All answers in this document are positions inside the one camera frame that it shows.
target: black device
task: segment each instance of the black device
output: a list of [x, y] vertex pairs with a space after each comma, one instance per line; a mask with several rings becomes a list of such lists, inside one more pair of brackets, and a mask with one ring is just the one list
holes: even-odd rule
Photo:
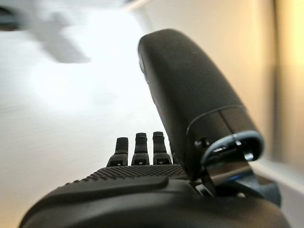
[[276, 183], [256, 176], [263, 139], [209, 57], [166, 29], [141, 38], [140, 66], [169, 137], [118, 138], [107, 167], [50, 192], [20, 228], [288, 228]]

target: black rubber housing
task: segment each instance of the black rubber housing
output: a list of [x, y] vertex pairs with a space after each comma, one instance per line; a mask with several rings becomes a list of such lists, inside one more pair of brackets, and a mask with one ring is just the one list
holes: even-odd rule
[[218, 148], [246, 144], [258, 159], [264, 143], [223, 74], [188, 37], [165, 29], [141, 38], [140, 65], [171, 147], [191, 180]]
[[258, 198], [203, 197], [180, 165], [106, 167], [36, 203], [20, 228], [289, 228]]

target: black cylindrical component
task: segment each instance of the black cylindrical component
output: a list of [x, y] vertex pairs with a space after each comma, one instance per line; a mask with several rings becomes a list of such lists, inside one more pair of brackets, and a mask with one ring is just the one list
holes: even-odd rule
[[165, 29], [141, 38], [141, 69], [179, 162], [192, 180], [208, 157], [248, 145], [250, 160], [263, 139], [220, 70], [188, 37]]
[[128, 138], [118, 138], [116, 140], [115, 153], [110, 157], [107, 167], [128, 165], [128, 147]]

